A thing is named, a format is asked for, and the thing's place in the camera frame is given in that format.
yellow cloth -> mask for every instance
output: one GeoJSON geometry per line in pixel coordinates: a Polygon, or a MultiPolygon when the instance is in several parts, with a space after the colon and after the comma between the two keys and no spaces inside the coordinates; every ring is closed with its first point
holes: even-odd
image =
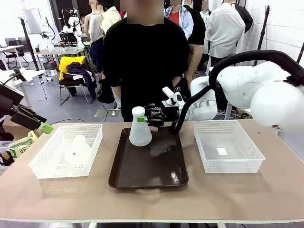
{"type": "Polygon", "coordinates": [[[67,74],[67,66],[71,63],[77,62],[82,64],[85,59],[85,56],[81,57],[62,57],[59,64],[59,70],[60,70],[60,77],[59,81],[63,79],[63,73],[67,74]]]}

white plastic bin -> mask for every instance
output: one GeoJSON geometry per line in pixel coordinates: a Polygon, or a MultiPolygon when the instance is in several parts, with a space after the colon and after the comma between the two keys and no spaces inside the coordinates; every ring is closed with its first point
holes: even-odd
{"type": "Polygon", "coordinates": [[[206,173],[256,173],[265,157],[236,120],[194,122],[206,173]]]}
{"type": "Polygon", "coordinates": [[[88,176],[102,140],[102,124],[78,124],[58,127],[43,148],[28,164],[38,179],[88,176]],[[54,163],[64,155],[60,146],[64,140],[70,144],[75,136],[83,134],[91,147],[86,163],[54,163]]]}

red shirt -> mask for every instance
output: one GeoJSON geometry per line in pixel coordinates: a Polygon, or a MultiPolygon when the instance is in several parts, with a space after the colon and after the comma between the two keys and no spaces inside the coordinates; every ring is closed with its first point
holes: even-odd
{"type": "Polygon", "coordinates": [[[169,15],[169,19],[180,25],[180,11],[177,11],[176,13],[171,12],[169,15]]]}

white brick wall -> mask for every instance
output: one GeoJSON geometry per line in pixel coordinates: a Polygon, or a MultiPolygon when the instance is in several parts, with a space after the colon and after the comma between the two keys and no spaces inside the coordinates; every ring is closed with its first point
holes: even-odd
{"type": "MultiPolygon", "coordinates": [[[[267,37],[265,34],[261,49],[283,51],[297,60],[304,42],[304,0],[247,0],[246,9],[254,24],[245,34],[243,51],[257,50],[267,5],[270,5],[271,11],[266,27],[267,37]]],[[[300,64],[304,66],[304,57],[300,64]]],[[[253,62],[242,65],[253,65],[253,62]]]]}

white label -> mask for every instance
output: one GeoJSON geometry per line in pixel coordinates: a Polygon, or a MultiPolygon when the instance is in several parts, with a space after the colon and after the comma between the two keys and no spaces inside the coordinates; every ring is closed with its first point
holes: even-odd
{"type": "Polygon", "coordinates": [[[228,155],[226,149],[223,147],[219,147],[217,150],[219,155],[228,155]]]}

